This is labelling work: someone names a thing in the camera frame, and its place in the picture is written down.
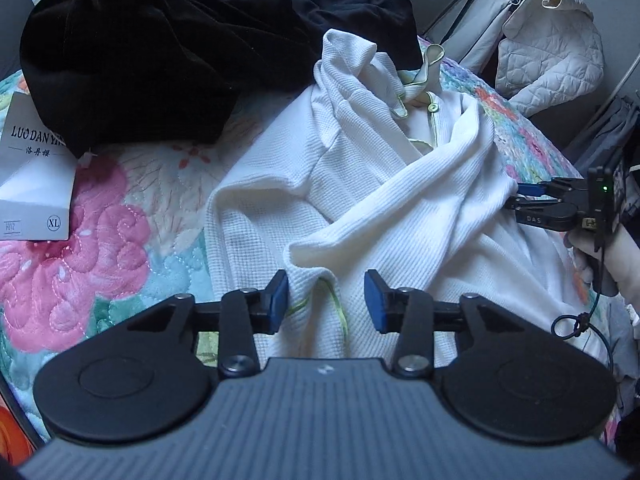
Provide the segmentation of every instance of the black round disc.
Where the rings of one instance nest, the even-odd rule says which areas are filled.
[[[443,374],[458,415],[498,438],[523,444],[567,442],[593,434],[615,402],[607,369],[567,343],[536,348],[502,334],[463,352]]]
[[[33,385],[50,431],[102,444],[168,431],[196,412],[210,390],[209,372],[187,348],[145,332],[89,339],[53,358]]]

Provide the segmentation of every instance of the white waffle-knit garment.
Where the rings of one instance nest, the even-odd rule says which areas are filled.
[[[516,183],[504,172],[492,120],[471,96],[425,82],[425,72],[403,87],[375,44],[328,31],[316,84],[212,193],[206,241],[217,298],[263,287],[278,269],[289,276],[294,312],[279,333],[257,337],[262,362],[389,359],[397,336],[373,328],[367,269],[436,300],[476,292],[546,330],[557,316],[583,311],[561,237],[501,211]],[[437,95],[420,100],[431,107],[402,104],[427,87]],[[586,350],[605,359],[597,338]],[[436,365],[454,356],[452,337],[438,335]]]

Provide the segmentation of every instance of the black electronic device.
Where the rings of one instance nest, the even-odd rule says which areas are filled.
[[[566,232],[581,227],[595,234],[595,251],[610,239],[626,207],[626,176],[623,149],[605,150],[589,169],[587,178],[553,178],[538,184],[518,184],[518,194],[507,200],[518,223]],[[530,200],[525,196],[550,199]],[[617,296],[618,286],[598,261],[588,256],[593,286],[605,296]]]
[[[264,290],[197,304],[177,294],[62,352],[33,393],[54,435],[27,480],[631,478],[596,436],[616,399],[599,362],[491,301],[441,303],[364,276],[375,329],[399,332],[390,364],[271,358],[255,333],[288,308]],[[194,355],[219,332],[218,367]],[[458,357],[434,368],[434,331]]]

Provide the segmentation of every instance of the orange object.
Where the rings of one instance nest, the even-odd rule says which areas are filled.
[[[11,465],[20,465],[33,453],[29,439],[24,435],[11,412],[0,406],[0,454]]]

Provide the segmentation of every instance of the bed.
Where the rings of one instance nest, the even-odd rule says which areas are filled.
[[[542,133],[471,72],[445,59],[440,78],[444,89],[482,103],[510,176],[520,182],[579,176]],[[28,92],[21,72],[0,82],[0,127],[14,92]],[[294,97],[242,96],[214,146],[105,146],[78,169],[69,241],[0,242],[0,304],[19,298],[0,319],[0,372],[43,440],[49,435],[31,389],[47,360],[172,294],[213,300],[202,231],[207,198]],[[18,277],[18,270],[26,272]],[[574,283],[585,305],[593,301],[577,273]],[[592,320],[605,335],[616,302],[601,299]],[[215,334],[200,338],[203,362],[214,364],[216,349]],[[606,428],[609,442],[619,420],[615,410]]]

